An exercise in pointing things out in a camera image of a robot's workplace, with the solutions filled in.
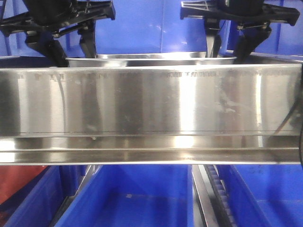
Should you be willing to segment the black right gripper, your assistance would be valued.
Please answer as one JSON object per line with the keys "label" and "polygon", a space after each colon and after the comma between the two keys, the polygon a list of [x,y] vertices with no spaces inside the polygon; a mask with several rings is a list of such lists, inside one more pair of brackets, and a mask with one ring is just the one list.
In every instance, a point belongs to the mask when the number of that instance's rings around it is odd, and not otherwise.
{"label": "black right gripper", "polygon": [[294,26],[300,16],[295,8],[266,4],[263,0],[182,1],[180,18],[204,18],[206,57],[217,58],[222,40],[220,20],[236,21],[241,35],[234,49],[234,63],[244,63],[271,34],[270,23]]}

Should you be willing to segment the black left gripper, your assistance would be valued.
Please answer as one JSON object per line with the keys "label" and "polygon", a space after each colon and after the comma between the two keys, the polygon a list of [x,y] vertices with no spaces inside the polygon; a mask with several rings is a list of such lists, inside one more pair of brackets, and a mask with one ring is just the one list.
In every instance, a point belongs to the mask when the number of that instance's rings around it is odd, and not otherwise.
{"label": "black left gripper", "polygon": [[26,45],[57,67],[68,67],[69,63],[60,42],[54,37],[59,38],[77,30],[85,57],[96,58],[95,21],[106,18],[114,20],[116,17],[111,0],[25,0],[23,3],[27,12],[2,19],[1,32],[5,36],[37,32],[26,35]]}

